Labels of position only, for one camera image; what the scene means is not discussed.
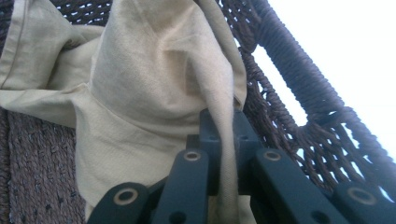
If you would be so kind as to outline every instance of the beige cloth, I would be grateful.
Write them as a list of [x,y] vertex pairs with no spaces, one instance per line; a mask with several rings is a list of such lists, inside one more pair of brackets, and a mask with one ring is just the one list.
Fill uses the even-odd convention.
[[88,211],[119,183],[167,176],[208,107],[223,144],[220,219],[238,222],[232,120],[246,74],[216,3],[197,2],[117,0],[103,28],[71,25],[47,0],[15,1],[0,106],[76,128]]

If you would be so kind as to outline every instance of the round hole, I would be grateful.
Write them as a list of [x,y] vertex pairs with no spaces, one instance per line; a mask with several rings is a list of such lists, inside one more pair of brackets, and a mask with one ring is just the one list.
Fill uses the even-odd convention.
[[114,195],[114,203],[117,205],[126,205],[134,202],[138,196],[138,192],[135,189],[121,189]]
[[186,214],[182,212],[174,212],[169,216],[169,221],[172,224],[183,224],[186,222]]
[[311,214],[311,217],[312,217],[317,223],[320,223],[320,224],[327,224],[327,223],[330,223],[329,217],[328,217],[326,214],[324,214],[324,213],[322,213],[322,212],[319,212],[319,211],[313,212],[313,213]]
[[267,151],[264,153],[264,158],[269,161],[279,161],[281,156],[277,152]]
[[201,154],[198,152],[190,151],[184,154],[184,159],[186,161],[198,161],[201,159]]
[[376,204],[376,197],[364,189],[350,188],[347,190],[347,194],[358,203],[366,205]]

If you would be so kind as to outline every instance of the sky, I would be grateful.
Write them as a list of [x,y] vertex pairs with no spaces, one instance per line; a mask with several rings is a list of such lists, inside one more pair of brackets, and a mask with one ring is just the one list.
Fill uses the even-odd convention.
[[[396,158],[396,3],[393,1],[270,0],[278,17],[322,74]],[[299,125],[306,114],[264,49],[256,62]]]

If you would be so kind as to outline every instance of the woven basket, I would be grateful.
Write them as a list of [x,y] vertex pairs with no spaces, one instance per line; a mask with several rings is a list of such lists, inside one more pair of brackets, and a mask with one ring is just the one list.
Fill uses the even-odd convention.
[[[51,0],[73,24],[105,25],[109,0]],[[264,0],[222,0],[247,70],[244,112],[266,147],[286,151],[319,188],[366,183],[396,200],[396,165],[344,106],[312,60]],[[0,2],[0,51],[13,1]],[[298,126],[251,53],[264,47],[307,114]],[[351,136],[359,143],[356,147]],[[0,109],[0,222],[82,223],[74,178],[75,132]]]

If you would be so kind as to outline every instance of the wicker basket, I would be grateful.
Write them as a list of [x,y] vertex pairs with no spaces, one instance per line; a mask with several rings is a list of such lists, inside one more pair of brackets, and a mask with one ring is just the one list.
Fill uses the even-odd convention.
[[[105,25],[109,0],[51,0],[73,24]],[[344,106],[265,0],[219,2],[247,70],[244,112],[267,147],[286,151],[319,188],[356,181],[396,200],[396,166]],[[0,51],[13,1],[0,2]],[[298,126],[251,53],[264,47],[307,114]],[[359,142],[355,147],[351,136]],[[75,132],[0,109],[0,222],[82,223],[74,178]]]

